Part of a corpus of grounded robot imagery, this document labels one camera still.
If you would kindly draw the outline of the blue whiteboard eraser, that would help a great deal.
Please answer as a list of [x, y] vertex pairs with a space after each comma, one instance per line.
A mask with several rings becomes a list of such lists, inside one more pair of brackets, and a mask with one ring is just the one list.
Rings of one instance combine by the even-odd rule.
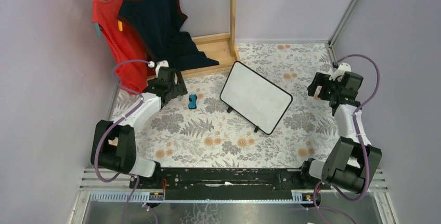
[[196, 94], [189, 95], [188, 109], [195, 110], [197, 108], [197, 98]]

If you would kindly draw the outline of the white whiteboard black frame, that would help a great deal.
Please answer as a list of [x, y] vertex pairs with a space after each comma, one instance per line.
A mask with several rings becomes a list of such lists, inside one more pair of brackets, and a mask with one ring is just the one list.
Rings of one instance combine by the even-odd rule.
[[270, 135], [283, 118], [293, 96], [240, 61], [233, 63], [219, 95], [228, 105], [254, 125], [254, 131]]

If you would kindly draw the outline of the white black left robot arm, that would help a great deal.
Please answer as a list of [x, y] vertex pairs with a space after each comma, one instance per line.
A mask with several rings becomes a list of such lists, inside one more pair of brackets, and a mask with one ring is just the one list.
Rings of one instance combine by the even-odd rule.
[[105, 168], [119, 174], [152, 177], [160, 164], [137, 156], [135, 132], [171, 100], [187, 94], [181, 71], [161, 67], [138, 100], [117, 120], [96, 124], [90, 161], [99, 175]]

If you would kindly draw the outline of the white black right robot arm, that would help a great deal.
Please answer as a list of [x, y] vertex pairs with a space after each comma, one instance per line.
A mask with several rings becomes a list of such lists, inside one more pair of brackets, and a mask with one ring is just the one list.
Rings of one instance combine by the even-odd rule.
[[357, 194], [369, 186], [382, 151], [371, 145], [361, 122], [361, 103], [356, 96], [362, 81], [362, 76], [353, 72], [336, 78], [317, 72], [308, 86], [309, 96], [321, 88], [318, 98], [329, 102], [340, 137], [325, 162], [308, 159], [302, 164], [305, 184], [322, 181]]

